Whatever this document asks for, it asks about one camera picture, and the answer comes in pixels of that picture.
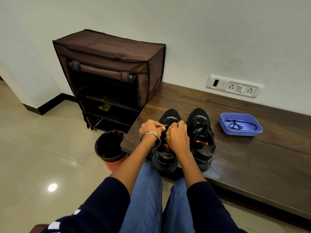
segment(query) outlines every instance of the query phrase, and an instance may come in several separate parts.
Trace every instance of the blue plastic box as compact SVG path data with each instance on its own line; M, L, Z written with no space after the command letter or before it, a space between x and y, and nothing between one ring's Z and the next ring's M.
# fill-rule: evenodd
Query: blue plastic box
M240 130L231 129L230 127L233 127L234 122L226 122L225 120L236 120L253 123L257 126L257 129L253 124L241 122L236 122L236 124L242 126L243 127L242 129ZM262 133L263 130L262 126L255 119L255 117L250 114L222 113L220 115L219 123L227 135L233 136L257 136L259 133Z

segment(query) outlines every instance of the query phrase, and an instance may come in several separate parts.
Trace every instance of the black shoe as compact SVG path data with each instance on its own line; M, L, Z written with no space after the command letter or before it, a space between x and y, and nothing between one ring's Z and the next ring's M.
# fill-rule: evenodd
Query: black shoe
M203 109L196 108L189 114L187 133L190 137L190 151L198 167L201 170L207 170L212 164L212 155L216 145L210 120Z
M179 113L175 109L166 111L159 123L165 125L165 132L172 123L178 123L181 120ZM176 154L169 148L166 142L165 132L161 134L161 146L153 149L152 164L155 169L161 172L173 172L177 168L178 161Z

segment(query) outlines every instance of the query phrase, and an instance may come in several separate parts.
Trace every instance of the table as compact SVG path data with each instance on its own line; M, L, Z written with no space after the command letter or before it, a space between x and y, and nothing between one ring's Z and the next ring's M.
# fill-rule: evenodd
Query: table
M170 108L186 121L204 109L215 134L216 150L205 178L222 188L311 219L311 116L161 83L121 143L131 153L139 144L139 128L158 121ZM226 135L220 114L253 115L263 127L256 137Z

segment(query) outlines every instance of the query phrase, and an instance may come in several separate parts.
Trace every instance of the electrical outlet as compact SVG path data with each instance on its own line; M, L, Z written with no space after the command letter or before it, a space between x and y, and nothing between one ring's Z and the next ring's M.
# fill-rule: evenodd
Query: electrical outlet
M206 87L213 90L252 98L256 98L260 91L264 88L264 86L260 84L243 82L214 75L209 77Z

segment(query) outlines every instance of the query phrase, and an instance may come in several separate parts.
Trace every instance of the sleeve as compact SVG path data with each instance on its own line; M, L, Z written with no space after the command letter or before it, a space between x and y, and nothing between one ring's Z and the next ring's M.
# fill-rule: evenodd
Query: sleeve
M123 183L107 177L78 210L51 223L42 233L117 233L129 204L130 195Z
M209 232L246 232L239 229L230 213L208 182L198 182L187 190L192 214L193 227L196 233Z

